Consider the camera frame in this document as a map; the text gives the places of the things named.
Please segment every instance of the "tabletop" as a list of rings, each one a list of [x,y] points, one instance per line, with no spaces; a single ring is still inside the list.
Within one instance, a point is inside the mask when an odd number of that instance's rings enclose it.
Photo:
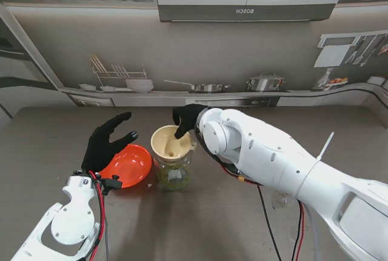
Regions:
[[[323,161],[355,177],[388,182],[388,135],[368,110],[357,107],[241,108],[291,134],[316,156],[329,134],[335,135]],[[136,144],[151,153],[155,130],[172,124],[171,108],[25,108],[0,133],[1,260],[10,260],[44,212],[67,203],[61,191],[79,169],[93,130],[116,114],[132,111],[111,140],[137,130]],[[111,261],[277,260],[257,187],[228,176],[201,147],[193,157],[190,185],[182,191],[160,186],[152,168],[139,184],[106,198]],[[290,260],[298,227],[297,202],[274,203],[275,191],[263,188],[269,221],[283,260]],[[306,220],[299,261],[346,260],[324,222],[313,219],[314,244]],[[62,248],[45,234],[44,242]],[[105,260],[104,243],[95,260]]]

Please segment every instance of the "black glove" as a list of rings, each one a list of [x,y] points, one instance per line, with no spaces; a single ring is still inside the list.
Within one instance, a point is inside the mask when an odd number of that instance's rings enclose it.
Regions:
[[[172,110],[172,119],[175,125],[179,125],[175,133],[177,139],[182,138],[186,132],[194,129],[198,115],[207,108],[206,105],[190,104]]]
[[[128,120],[131,115],[131,112],[119,114],[95,129],[89,138],[84,161],[82,161],[81,168],[83,172],[88,170],[100,172],[108,166],[115,154],[119,153],[139,136],[138,132],[132,131],[113,143],[109,142],[109,136],[113,133],[115,128],[123,121]]]

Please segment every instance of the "dish rack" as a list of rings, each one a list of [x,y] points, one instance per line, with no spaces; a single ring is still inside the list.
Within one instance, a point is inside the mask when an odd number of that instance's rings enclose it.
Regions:
[[[92,68],[94,74],[97,76],[99,83],[103,87],[101,79],[109,78],[109,79],[147,79],[147,73],[142,67],[143,71],[127,71],[122,65],[112,64],[113,71],[107,70],[98,70],[97,67],[90,63],[90,67]]]

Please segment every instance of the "orange bowl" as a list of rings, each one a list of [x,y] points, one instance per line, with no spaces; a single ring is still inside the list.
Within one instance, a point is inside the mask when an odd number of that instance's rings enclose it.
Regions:
[[[151,154],[147,149],[130,144],[116,154],[100,174],[102,178],[112,178],[112,175],[118,175],[122,188],[125,188],[142,181],[150,172],[151,166]]]

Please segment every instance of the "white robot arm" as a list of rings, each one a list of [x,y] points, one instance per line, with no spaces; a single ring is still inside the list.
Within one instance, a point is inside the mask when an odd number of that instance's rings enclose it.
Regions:
[[[62,190],[71,201],[65,206],[56,203],[49,208],[11,261],[78,261],[90,251],[99,230],[99,223],[95,223],[89,207],[89,200],[95,196],[92,180],[85,176],[70,176]],[[75,256],[66,256],[42,243],[42,234],[50,224],[52,235],[59,243],[83,242]]]
[[[313,208],[352,259],[388,260],[388,185],[344,174],[320,161],[322,153],[313,157],[287,133],[237,110],[207,110],[197,126],[211,153]]]

